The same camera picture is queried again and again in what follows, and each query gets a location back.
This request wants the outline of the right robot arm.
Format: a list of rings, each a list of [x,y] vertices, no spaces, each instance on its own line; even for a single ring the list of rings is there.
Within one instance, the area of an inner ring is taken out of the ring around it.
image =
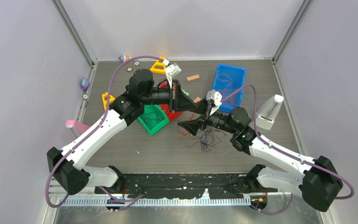
[[[343,188],[337,171],[330,159],[317,159],[275,146],[251,126],[251,118],[242,107],[235,107],[229,114],[216,112],[196,119],[181,121],[178,125],[195,135],[207,126],[231,133],[233,147],[240,152],[264,159],[282,171],[259,166],[247,179],[252,191],[274,188],[301,196],[312,208],[326,212]]]

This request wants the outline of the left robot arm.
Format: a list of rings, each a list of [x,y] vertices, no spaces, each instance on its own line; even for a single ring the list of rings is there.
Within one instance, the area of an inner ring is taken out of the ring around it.
[[[107,187],[113,193],[124,189],[120,172],[113,167],[88,167],[86,163],[109,139],[127,128],[145,112],[145,105],[168,105],[174,112],[190,111],[204,114],[208,101],[195,103],[181,90],[178,80],[164,88],[154,85],[148,69],[138,69],[129,79],[126,91],[115,98],[102,117],[86,132],[62,149],[52,147],[47,152],[50,174],[45,193],[52,178],[68,195],[75,195],[85,187]]]

